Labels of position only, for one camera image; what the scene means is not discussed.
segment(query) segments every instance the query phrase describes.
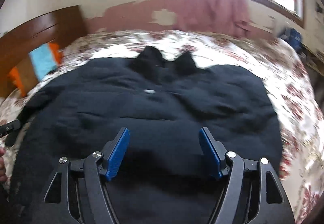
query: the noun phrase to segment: bed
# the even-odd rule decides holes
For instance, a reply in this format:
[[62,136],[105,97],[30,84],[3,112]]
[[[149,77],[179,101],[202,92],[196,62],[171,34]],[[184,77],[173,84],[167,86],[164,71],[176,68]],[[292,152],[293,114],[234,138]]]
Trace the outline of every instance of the bed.
[[[324,120],[314,99],[307,72],[298,55],[283,40],[272,42],[235,39],[226,35],[199,34],[176,30],[99,32],[73,34],[64,49],[61,66],[47,75],[25,98],[14,90],[0,105],[0,125],[14,120],[33,95],[59,75],[86,64],[93,58],[135,58],[147,45],[158,48],[167,60],[190,51],[199,68],[230,64],[248,69],[263,80],[268,97],[278,115],[283,154],[280,178],[292,206],[296,223],[301,223],[319,201],[324,190]],[[65,33],[58,33],[57,40]],[[15,144],[4,155],[8,181],[32,119],[21,130]]]

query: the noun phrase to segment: floral blanket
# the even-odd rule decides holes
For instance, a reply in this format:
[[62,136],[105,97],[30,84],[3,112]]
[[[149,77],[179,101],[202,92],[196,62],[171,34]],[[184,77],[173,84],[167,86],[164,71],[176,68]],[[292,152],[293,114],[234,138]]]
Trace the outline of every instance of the floral blanket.
[[[14,91],[0,106],[0,124],[12,121],[27,101],[55,77],[86,64],[92,58],[134,58],[147,45],[158,48],[173,60],[190,51],[196,65],[216,64],[244,67],[263,80],[281,126],[283,154],[280,178],[299,224],[311,211],[324,190],[324,120],[314,99],[306,70],[295,51],[283,40],[237,40],[225,35],[203,35],[182,31],[100,32],[81,37],[64,49],[56,72],[47,75],[27,97]],[[9,176],[30,121],[21,130],[14,146],[7,148],[4,161]]]

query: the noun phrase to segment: pink garment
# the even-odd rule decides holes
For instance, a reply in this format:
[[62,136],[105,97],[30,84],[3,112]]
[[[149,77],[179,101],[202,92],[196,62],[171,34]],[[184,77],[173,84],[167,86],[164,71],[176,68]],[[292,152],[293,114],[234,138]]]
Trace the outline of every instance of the pink garment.
[[247,0],[179,0],[176,29],[246,37]]

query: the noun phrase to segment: metal screw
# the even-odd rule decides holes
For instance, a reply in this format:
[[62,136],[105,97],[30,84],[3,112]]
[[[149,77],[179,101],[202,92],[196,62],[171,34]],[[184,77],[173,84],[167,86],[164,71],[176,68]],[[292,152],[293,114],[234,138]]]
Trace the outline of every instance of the metal screw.
[[67,158],[66,158],[65,156],[63,156],[63,157],[61,157],[61,158],[59,159],[59,162],[60,162],[61,164],[64,164],[66,161],[67,161]]
[[262,164],[268,164],[269,163],[269,160],[268,159],[266,159],[266,158],[264,158],[264,157],[262,157],[261,159],[260,159],[260,162],[262,163]]
[[234,158],[236,156],[236,153],[232,152],[232,151],[229,151],[229,152],[227,152],[227,156],[231,157],[231,158]]
[[98,158],[98,157],[101,156],[101,152],[95,151],[95,152],[92,153],[92,156],[95,157],[95,158]]

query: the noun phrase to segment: wooden headboard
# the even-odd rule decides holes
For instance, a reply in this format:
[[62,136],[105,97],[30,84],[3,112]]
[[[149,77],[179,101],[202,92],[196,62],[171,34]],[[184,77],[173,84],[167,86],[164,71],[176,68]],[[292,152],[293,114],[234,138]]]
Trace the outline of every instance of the wooden headboard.
[[0,38],[0,97],[7,97],[15,87],[8,79],[9,71],[29,52],[54,41],[65,48],[87,35],[79,6],[70,6],[29,20]]

